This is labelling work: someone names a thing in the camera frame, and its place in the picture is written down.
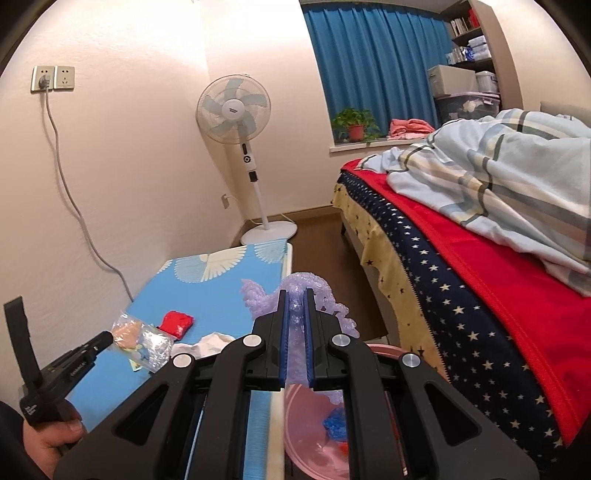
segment power outlet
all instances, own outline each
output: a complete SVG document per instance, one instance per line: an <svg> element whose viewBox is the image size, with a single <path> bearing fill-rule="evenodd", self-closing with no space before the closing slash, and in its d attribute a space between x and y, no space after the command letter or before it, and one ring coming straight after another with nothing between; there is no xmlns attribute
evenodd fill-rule
<svg viewBox="0 0 591 480"><path fill-rule="evenodd" d="M73 90L74 67L56 67L55 90Z"/></svg>
<svg viewBox="0 0 591 480"><path fill-rule="evenodd" d="M32 92L42 91L42 88L39 87L39 80L41 80L44 75L49 77L49 89L53 90L56 68L48 65L38 65L37 67L33 68L33 78L31 79Z"/></svg>

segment pink towel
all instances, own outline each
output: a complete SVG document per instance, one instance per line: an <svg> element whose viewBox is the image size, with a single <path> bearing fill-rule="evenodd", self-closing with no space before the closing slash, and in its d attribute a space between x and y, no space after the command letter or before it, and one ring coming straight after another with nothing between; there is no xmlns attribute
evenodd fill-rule
<svg viewBox="0 0 591 480"><path fill-rule="evenodd" d="M410 120L392 119L390 122L389 140L409 140L412 138L424 138L435 129L425 120L411 118Z"/></svg>

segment star-patterned fabric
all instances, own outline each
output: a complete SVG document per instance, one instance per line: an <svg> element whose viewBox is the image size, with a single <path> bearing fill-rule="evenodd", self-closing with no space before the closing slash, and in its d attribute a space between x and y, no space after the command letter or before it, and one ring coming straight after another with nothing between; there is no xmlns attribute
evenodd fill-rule
<svg viewBox="0 0 591 480"><path fill-rule="evenodd" d="M376 220L396 250L451 384L541 470L556 462L564 446L553 412L495 315L389 200L347 171L342 171L336 188L346 189L350 199ZM404 317L403 312L396 314L399 319Z"/></svg>

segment beige storage box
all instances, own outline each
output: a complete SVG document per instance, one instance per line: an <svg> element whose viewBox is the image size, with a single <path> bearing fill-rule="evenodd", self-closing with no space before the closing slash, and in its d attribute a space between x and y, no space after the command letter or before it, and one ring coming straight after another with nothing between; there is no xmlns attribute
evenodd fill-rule
<svg viewBox="0 0 591 480"><path fill-rule="evenodd" d="M448 65L435 65L427 73L434 98L478 91L476 74L473 70L459 69Z"/></svg>

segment blue curtain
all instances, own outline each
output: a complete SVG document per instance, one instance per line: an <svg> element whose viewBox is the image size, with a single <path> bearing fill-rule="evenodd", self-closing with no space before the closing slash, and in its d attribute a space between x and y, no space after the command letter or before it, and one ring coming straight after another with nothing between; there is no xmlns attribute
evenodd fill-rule
<svg viewBox="0 0 591 480"><path fill-rule="evenodd" d="M452 41L428 12L384 4L303 5L329 114L372 111L383 134L392 118L439 126L427 70L447 64Z"/></svg>

